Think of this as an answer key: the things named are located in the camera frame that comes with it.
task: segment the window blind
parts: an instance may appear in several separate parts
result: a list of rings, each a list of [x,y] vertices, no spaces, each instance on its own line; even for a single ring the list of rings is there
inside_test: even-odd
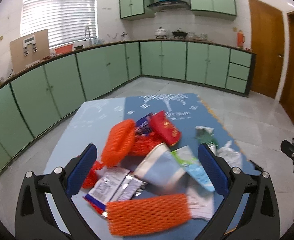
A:
[[[23,0],[21,35],[48,29],[50,48],[83,40],[86,26],[96,37],[95,16],[95,0]]]

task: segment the range hood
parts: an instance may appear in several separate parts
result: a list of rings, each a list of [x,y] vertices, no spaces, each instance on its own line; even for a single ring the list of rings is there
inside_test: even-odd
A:
[[[160,12],[163,10],[173,10],[173,9],[187,9],[190,10],[190,5],[185,1],[179,0],[167,0],[167,1],[159,1],[156,3],[152,3],[147,6],[154,12]]]

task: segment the blue tablecloth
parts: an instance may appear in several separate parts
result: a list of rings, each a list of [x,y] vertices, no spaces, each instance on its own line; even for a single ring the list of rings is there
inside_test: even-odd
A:
[[[239,147],[234,143],[234,139],[223,128],[222,124],[210,113],[196,94],[172,94],[172,95],[152,95],[145,97],[111,98],[88,101],[81,105],[77,113],[72,118],[62,137],[58,141],[51,157],[48,160],[44,173],[50,173],[56,166],[64,167],[71,158],[78,156],[88,145],[93,143],[97,146],[98,156],[100,156],[110,129],[125,119],[137,121],[148,113],[157,113],[164,110],[170,121],[182,132],[182,137],[175,148],[189,145],[194,155],[197,155],[198,142],[194,138],[195,126],[207,126],[214,128],[214,136],[220,146],[227,141],[232,141],[232,148],[239,151]],[[126,158],[122,164],[134,170],[140,158]],[[243,155],[242,170],[247,174],[258,175],[253,165],[246,161]],[[185,192],[186,183],[183,179],[177,187],[177,192]],[[88,225],[102,240],[122,239],[122,237],[112,236],[108,231],[106,220],[96,214],[96,212],[82,198],[87,191],[81,190],[72,200],[84,217]],[[137,198],[148,198],[158,195],[158,192],[150,185]],[[244,195],[238,211],[232,220],[229,229],[235,228],[248,195]],[[49,205],[55,220],[62,231],[68,233],[55,203],[50,194],[47,195]],[[223,197],[214,194],[215,210],[217,210]],[[155,233],[146,236],[124,237],[128,240],[148,239],[148,240],[193,240],[207,224],[207,221],[189,220],[187,223],[168,231]]]

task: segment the drawer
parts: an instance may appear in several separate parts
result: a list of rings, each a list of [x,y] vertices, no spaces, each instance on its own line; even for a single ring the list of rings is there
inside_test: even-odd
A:
[[[249,70],[250,68],[248,67],[244,67],[230,62],[228,76],[248,80]]]
[[[226,89],[237,91],[239,93],[244,93],[246,84],[247,81],[233,77],[227,77]]]
[[[244,51],[232,49],[230,54],[230,62],[250,67],[251,54]]]

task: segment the white pot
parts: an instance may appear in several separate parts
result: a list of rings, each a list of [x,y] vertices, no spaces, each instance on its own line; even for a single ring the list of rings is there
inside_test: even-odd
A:
[[[160,27],[159,29],[157,29],[155,31],[155,35],[156,35],[156,37],[159,37],[159,36],[167,36],[167,31],[166,31],[166,29]]]

